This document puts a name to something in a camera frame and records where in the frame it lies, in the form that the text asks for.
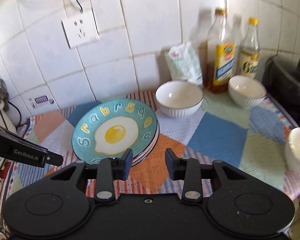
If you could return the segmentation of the large white slogan plate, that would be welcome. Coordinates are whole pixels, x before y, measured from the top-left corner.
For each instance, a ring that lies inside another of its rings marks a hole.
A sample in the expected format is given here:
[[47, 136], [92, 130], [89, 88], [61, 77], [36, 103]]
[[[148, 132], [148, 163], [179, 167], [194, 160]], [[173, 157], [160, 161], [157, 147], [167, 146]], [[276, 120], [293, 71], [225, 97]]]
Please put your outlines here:
[[142, 162], [143, 159], [145, 159], [153, 150], [153, 148], [155, 147], [158, 138], [159, 138], [159, 134], [160, 134], [160, 127], [159, 124], [157, 124], [157, 129], [154, 135], [154, 138], [152, 139], [151, 143], [147, 146], [147, 148], [140, 154], [138, 154], [136, 157], [133, 158], [133, 162], [132, 162], [132, 166], [137, 165], [138, 163]]

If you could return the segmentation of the teal fried egg plate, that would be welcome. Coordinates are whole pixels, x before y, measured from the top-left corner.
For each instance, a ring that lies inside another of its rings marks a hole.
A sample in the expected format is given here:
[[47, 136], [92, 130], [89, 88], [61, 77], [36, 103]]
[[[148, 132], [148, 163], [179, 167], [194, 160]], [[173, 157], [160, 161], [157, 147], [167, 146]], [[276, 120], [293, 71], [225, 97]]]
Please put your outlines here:
[[119, 158], [136, 141], [139, 127], [148, 127], [153, 120], [157, 120], [155, 111], [139, 100], [103, 102], [78, 120], [71, 139], [73, 152], [87, 164]]

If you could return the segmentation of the white ribbed bowl black rim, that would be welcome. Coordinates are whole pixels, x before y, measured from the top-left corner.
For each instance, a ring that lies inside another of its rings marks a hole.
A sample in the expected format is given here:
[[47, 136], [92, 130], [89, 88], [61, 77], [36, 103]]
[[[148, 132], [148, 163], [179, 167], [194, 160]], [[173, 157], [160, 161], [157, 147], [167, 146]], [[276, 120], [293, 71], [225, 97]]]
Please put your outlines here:
[[300, 127], [290, 131], [285, 142], [284, 152], [288, 168], [300, 174]]

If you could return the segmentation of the small white heart plate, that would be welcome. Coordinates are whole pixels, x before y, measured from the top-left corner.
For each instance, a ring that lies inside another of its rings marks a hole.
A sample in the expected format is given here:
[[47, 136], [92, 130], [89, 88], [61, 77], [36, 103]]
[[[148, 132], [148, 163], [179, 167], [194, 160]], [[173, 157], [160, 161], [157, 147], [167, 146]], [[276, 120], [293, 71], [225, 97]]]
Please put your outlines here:
[[130, 147], [133, 151], [132, 166], [137, 165], [150, 154], [157, 143], [159, 132], [157, 120], [153, 120], [148, 127], [139, 127], [138, 137]]

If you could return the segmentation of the colourful patchwork table mat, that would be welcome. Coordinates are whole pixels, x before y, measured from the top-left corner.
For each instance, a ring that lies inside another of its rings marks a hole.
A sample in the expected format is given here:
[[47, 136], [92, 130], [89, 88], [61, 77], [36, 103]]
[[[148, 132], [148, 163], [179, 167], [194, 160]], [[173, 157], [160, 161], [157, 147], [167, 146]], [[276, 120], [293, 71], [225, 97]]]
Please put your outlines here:
[[[160, 134], [151, 153], [132, 167], [125, 181], [114, 183], [120, 193], [181, 194], [182, 181], [172, 181], [164, 161], [166, 148], [178, 157], [196, 158], [211, 164], [219, 159], [282, 190], [292, 200], [300, 195], [300, 174], [289, 170], [284, 158], [284, 144], [291, 122], [266, 98], [251, 109], [242, 109], [227, 93], [214, 95], [205, 92], [202, 108], [183, 119], [165, 116], [157, 109], [154, 93], [129, 94], [157, 110]], [[100, 104], [95, 101], [28, 119], [30, 125], [25, 139], [64, 157], [62, 168], [77, 161], [72, 151], [71, 137], [79, 119]], [[13, 193], [52, 174], [58, 167], [33, 167], [7, 161], [0, 172], [0, 226], [1, 206]]]

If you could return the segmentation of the white ribbed bowl near bag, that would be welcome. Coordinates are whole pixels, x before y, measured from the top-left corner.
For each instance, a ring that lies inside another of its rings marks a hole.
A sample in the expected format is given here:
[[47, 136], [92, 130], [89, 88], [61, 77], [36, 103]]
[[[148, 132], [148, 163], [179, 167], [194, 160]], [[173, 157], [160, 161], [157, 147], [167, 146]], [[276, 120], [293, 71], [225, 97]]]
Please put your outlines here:
[[185, 118], [200, 108], [203, 90], [184, 80], [173, 80], [162, 84], [155, 92], [158, 109], [171, 118]]

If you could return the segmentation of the white ribbed bowl near bottles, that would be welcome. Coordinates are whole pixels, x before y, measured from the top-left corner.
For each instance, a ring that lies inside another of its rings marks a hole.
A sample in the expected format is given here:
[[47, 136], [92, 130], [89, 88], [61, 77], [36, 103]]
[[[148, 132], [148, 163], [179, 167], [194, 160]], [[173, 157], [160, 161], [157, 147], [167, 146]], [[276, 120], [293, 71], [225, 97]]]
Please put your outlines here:
[[260, 82], [245, 75], [231, 77], [228, 91], [230, 98], [245, 109], [259, 105], [267, 94], [265, 87]]

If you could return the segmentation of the white green plastic bag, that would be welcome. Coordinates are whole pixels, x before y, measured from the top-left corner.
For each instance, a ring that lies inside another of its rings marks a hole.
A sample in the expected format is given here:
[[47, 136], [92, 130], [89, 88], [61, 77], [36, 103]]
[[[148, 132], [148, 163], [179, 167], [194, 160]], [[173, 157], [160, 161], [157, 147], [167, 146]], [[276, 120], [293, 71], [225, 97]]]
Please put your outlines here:
[[173, 46], [165, 53], [172, 80], [184, 80], [203, 88], [199, 57], [191, 42]]

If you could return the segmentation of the yellow label oil bottle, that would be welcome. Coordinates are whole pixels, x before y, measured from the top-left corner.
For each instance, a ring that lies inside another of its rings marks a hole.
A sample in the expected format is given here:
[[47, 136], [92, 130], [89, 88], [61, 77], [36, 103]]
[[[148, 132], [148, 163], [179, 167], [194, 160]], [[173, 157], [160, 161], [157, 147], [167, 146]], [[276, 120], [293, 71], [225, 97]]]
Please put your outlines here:
[[226, 9], [215, 9], [215, 21], [207, 33], [207, 62], [205, 87], [219, 94], [228, 90], [233, 75], [235, 38], [227, 22]]

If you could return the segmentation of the black wok with lid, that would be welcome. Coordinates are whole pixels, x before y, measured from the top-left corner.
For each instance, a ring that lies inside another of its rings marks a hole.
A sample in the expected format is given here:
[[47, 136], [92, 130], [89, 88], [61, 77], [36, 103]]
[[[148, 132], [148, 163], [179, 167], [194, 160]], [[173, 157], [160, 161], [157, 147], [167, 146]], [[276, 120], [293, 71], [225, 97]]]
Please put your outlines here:
[[279, 55], [270, 57], [265, 64], [262, 84], [300, 126], [300, 59], [293, 63]]

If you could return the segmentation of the yellow cap vinegar bottle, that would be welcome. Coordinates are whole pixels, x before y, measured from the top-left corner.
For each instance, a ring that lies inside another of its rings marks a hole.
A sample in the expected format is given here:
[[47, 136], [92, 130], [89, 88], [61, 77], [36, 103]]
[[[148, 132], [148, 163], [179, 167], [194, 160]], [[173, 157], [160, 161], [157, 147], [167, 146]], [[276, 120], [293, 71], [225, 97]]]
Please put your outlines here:
[[258, 19], [250, 17], [248, 30], [239, 47], [239, 74], [255, 78], [260, 58]]

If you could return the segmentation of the white wall socket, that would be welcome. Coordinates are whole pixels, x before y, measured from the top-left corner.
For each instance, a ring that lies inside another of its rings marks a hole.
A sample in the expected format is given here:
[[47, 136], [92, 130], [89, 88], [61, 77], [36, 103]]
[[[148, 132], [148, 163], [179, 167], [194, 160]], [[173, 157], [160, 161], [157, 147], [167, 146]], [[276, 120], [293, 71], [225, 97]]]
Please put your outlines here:
[[62, 26], [70, 49], [98, 40], [98, 31], [92, 11], [64, 19]]

